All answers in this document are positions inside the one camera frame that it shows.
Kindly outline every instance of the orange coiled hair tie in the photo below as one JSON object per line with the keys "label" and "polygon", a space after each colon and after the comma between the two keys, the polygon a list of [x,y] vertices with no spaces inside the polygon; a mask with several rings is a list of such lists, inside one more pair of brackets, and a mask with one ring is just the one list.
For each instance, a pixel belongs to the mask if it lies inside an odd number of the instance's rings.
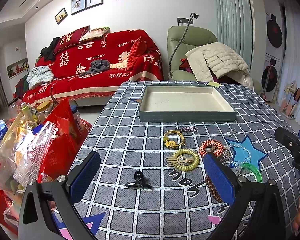
{"label": "orange coiled hair tie", "polygon": [[208,146],[215,146],[215,147],[217,148],[217,149],[214,151],[214,155],[217,156],[217,157],[219,157],[219,156],[222,154],[222,152],[223,152],[223,146],[222,146],[222,144],[221,144],[219,141],[217,141],[217,140],[207,140],[207,141],[204,141],[204,142],[200,145],[200,147],[199,147],[199,153],[200,153],[200,155],[201,155],[202,157],[204,157],[205,154],[207,153],[207,152],[205,151],[205,149],[206,149],[206,147],[208,147]]}

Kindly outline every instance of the screw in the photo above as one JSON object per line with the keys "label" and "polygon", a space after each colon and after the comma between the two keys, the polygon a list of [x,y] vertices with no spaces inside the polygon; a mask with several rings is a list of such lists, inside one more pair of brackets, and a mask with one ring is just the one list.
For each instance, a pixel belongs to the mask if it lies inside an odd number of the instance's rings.
{"label": "screw", "polygon": [[274,179],[269,179],[269,184],[274,186],[276,183],[275,183],[275,180]]}
{"label": "screw", "polygon": [[239,177],[238,177],[238,180],[239,180],[240,182],[246,182],[246,181],[247,181],[247,178],[246,178],[245,176],[239,176]]}
{"label": "screw", "polygon": [[28,181],[29,185],[33,185],[34,183],[35,183],[35,179],[31,179],[31,180]]}
{"label": "screw", "polygon": [[64,176],[64,175],[61,175],[58,177],[59,182],[63,182],[65,179],[66,179],[66,176]]}

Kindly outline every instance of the curtain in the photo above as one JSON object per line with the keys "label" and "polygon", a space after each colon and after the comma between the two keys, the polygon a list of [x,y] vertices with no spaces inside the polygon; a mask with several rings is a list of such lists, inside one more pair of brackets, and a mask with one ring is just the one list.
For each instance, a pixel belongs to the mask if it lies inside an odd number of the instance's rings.
{"label": "curtain", "polygon": [[218,41],[235,50],[250,67],[252,16],[249,0],[216,0]]}
{"label": "curtain", "polygon": [[[300,88],[300,5],[295,0],[284,0],[287,23],[286,54],[282,64],[282,75],[278,93],[278,101],[285,97],[286,84],[297,81]],[[296,122],[300,125],[300,100],[293,113]]]}

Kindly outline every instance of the blue jar lid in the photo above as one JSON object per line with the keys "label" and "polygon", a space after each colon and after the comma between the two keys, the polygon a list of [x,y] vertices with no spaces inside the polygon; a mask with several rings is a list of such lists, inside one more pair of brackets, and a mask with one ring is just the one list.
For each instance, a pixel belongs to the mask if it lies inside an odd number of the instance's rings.
{"label": "blue jar lid", "polygon": [[77,106],[76,105],[70,105],[71,112],[74,114],[77,111]]}

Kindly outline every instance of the washing machine door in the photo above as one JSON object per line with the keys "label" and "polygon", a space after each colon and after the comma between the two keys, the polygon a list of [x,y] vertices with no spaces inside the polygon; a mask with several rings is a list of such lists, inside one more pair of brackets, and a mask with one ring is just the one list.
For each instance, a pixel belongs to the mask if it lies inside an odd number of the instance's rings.
{"label": "washing machine door", "polygon": [[272,46],[279,48],[282,45],[282,32],[274,20],[267,21],[267,36]]}
{"label": "washing machine door", "polygon": [[268,81],[268,85],[267,85],[267,88],[266,88],[266,92],[270,92],[273,89],[275,89],[275,86],[277,85],[277,81],[278,81],[278,72],[277,72],[277,70],[275,69],[274,66],[268,66],[268,67],[265,68],[265,70],[263,71],[263,74],[262,74],[262,79],[261,79],[262,88],[264,89],[265,86],[266,86],[268,68],[270,68],[270,75],[269,75],[269,81]]}

